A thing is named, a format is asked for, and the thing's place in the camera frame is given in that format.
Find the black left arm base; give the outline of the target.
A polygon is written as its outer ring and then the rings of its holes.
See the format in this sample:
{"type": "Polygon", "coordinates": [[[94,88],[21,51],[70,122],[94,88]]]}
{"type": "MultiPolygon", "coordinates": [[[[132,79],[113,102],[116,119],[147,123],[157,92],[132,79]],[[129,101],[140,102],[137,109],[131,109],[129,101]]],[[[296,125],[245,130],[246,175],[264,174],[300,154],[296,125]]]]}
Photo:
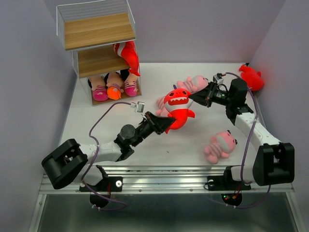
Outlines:
{"type": "Polygon", "coordinates": [[[101,173],[101,179],[95,185],[84,183],[80,184],[80,192],[89,192],[89,200],[92,208],[99,211],[112,211],[119,210],[126,206],[125,203],[112,200],[112,192],[121,192],[123,189],[123,178],[121,176],[108,176],[102,166],[96,165],[96,168],[101,173]],[[109,202],[119,203],[122,206],[118,208],[107,208],[109,202]]]}

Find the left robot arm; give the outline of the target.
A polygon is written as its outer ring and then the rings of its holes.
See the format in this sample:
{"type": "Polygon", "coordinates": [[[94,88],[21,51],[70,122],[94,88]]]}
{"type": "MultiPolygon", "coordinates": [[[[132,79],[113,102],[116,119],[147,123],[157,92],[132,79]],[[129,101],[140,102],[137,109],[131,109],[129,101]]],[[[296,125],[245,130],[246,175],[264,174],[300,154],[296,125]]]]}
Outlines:
{"type": "Polygon", "coordinates": [[[68,139],[42,160],[45,170],[54,189],[62,189],[73,182],[82,181],[87,168],[95,162],[119,162],[129,158],[133,147],[142,143],[152,133],[164,133],[174,122],[173,117],[156,116],[146,112],[142,122],[135,128],[124,125],[115,140],[94,145],[83,145],[75,139],[68,139]]]}

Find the large pink striped pig plush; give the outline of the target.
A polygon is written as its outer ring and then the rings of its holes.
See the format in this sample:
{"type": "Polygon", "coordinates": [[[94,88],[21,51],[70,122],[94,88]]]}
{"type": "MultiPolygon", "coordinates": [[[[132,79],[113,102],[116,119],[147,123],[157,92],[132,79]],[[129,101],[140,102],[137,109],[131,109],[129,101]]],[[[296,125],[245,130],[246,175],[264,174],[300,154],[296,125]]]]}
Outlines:
{"type": "Polygon", "coordinates": [[[168,110],[165,108],[165,105],[164,105],[164,98],[165,98],[165,96],[162,96],[162,97],[159,97],[155,101],[155,104],[157,106],[157,110],[156,110],[155,114],[157,116],[167,117],[168,114],[169,114],[168,110]]]}

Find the red whale plush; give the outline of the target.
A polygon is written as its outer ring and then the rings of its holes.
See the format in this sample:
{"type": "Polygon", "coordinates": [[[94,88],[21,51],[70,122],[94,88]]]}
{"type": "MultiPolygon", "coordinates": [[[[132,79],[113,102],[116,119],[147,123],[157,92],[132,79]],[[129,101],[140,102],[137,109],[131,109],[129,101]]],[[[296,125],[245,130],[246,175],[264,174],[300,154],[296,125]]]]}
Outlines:
{"type": "Polygon", "coordinates": [[[133,41],[112,44],[113,51],[129,66],[129,72],[140,76],[140,62],[138,53],[133,41]]]}

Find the boy doll magenta pants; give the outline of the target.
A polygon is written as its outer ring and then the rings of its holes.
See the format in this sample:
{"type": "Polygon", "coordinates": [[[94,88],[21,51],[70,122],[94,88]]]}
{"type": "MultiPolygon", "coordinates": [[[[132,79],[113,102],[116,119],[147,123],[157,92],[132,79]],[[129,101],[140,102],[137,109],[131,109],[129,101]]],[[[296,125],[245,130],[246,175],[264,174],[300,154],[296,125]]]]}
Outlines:
{"type": "Polygon", "coordinates": [[[108,99],[107,88],[101,75],[91,76],[88,78],[88,85],[92,91],[92,97],[99,102],[108,99]]]}

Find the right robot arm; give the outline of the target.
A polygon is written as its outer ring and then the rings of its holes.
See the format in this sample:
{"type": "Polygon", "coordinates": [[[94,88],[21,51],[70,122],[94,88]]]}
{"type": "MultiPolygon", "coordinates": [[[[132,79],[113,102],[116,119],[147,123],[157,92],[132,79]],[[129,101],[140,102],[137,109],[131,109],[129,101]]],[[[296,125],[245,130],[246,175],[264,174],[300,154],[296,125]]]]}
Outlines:
{"type": "Polygon", "coordinates": [[[256,150],[254,163],[228,166],[222,177],[223,185],[232,189],[243,183],[259,186],[292,183],[295,178],[295,149],[274,137],[258,120],[258,112],[246,104],[247,83],[233,79],[228,91],[210,82],[203,90],[190,95],[194,102],[210,107],[213,103],[225,106],[227,118],[247,137],[247,144],[256,150]]]}

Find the boy doll magenta striped shirt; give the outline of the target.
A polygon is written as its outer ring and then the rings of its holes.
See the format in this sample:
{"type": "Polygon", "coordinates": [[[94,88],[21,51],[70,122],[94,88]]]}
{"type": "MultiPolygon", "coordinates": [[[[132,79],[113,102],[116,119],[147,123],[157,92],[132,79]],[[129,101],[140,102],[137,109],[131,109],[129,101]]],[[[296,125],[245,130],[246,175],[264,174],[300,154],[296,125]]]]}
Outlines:
{"type": "Polygon", "coordinates": [[[121,78],[124,81],[124,90],[125,93],[130,97],[135,97],[137,95],[137,79],[133,73],[129,72],[129,69],[121,70],[120,71],[121,78]]]}

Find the red plush corner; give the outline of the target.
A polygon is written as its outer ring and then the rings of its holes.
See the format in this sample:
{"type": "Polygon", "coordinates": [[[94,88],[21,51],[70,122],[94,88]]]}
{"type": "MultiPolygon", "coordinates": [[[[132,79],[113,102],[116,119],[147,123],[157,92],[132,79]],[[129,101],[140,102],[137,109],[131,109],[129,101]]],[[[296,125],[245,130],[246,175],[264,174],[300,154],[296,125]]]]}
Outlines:
{"type": "Polygon", "coordinates": [[[239,68],[240,77],[247,83],[247,86],[251,91],[259,91],[264,86],[264,81],[261,78],[261,72],[257,72],[252,67],[248,67],[245,64],[239,68]]]}

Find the red shark plush mouth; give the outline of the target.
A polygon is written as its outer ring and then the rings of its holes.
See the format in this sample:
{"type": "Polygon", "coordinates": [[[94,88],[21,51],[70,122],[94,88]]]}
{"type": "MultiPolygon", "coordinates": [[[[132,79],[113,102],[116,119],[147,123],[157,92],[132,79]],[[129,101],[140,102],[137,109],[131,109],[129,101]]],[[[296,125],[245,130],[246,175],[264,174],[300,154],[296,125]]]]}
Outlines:
{"type": "Polygon", "coordinates": [[[166,129],[166,133],[170,130],[178,130],[184,126],[189,117],[195,118],[196,114],[190,109],[193,100],[189,98],[191,93],[183,88],[177,88],[169,92],[164,97],[164,107],[168,111],[168,117],[172,117],[175,121],[166,129]]]}

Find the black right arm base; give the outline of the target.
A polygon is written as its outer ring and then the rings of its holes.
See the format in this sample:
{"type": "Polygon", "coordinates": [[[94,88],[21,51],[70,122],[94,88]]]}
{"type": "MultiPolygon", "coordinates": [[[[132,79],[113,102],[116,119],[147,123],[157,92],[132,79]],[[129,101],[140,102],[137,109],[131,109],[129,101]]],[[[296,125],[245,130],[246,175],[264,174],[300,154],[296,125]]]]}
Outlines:
{"type": "Polygon", "coordinates": [[[221,198],[225,205],[234,208],[245,208],[244,206],[240,206],[243,199],[241,191],[251,190],[251,184],[233,180],[231,168],[232,166],[226,167],[222,175],[208,176],[204,184],[204,189],[209,191],[223,191],[221,198]]]}

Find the boy doll orange pants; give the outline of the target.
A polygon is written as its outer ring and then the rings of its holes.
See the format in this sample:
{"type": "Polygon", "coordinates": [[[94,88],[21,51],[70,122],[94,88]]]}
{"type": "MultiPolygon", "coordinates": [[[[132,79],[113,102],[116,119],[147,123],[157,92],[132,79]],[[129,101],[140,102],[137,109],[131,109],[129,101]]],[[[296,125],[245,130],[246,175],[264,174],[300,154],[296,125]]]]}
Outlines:
{"type": "Polygon", "coordinates": [[[119,100],[124,92],[122,86],[124,84],[121,75],[118,72],[110,72],[104,77],[107,87],[107,95],[112,100],[119,100]]]}

